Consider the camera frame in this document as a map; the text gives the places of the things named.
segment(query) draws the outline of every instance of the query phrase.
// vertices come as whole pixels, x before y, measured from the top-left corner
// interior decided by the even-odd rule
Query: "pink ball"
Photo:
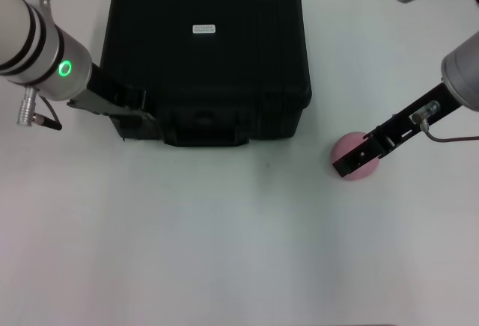
[[[343,136],[336,145],[332,148],[331,152],[331,162],[334,163],[338,159],[345,156],[351,150],[356,148],[359,144],[362,144],[364,141],[364,136],[366,133],[363,132],[352,132]],[[363,165],[358,170],[353,171],[351,174],[346,175],[343,179],[345,180],[360,180],[364,179],[367,176],[370,176],[377,169],[379,165],[379,159],[375,158],[369,163]]]

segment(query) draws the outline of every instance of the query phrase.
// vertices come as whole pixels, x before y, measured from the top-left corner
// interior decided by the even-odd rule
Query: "label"
[[[216,33],[215,25],[193,25],[193,34],[214,34]]]

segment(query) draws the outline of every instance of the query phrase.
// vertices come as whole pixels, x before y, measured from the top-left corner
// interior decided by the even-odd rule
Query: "table surface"
[[[98,63],[110,0],[54,0]],[[314,96],[296,136],[230,149],[123,142],[54,104],[16,126],[1,82],[0,324],[477,325],[478,144],[423,135],[360,182],[329,164],[440,82],[474,0],[303,0]],[[38,102],[40,112],[47,110]],[[479,134],[462,108],[431,130]]]

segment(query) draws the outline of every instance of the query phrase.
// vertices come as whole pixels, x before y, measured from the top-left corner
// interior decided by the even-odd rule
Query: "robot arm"
[[[38,95],[155,128],[154,118],[142,110],[144,91],[118,84],[93,64],[88,50],[55,24],[50,0],[0,0],[0,11],[0,76],[25,88],[19,125],[61,128],[35,114]]]
[[[476,140],[432,138],[429,126],[461,105],[479,111],[479,32],[444,58],[441,72],[442,83],[367,134],[361,145],[333,164],[336,171],[346,176],[375,158],[384,158],[420,132],[435,141]]]

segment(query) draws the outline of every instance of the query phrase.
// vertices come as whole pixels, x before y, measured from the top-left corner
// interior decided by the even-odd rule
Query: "hard plastic case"
[[[120,136],[179,147],[292,137],[311,100],[301,0],[112,0],[101,67],[156,121]]]

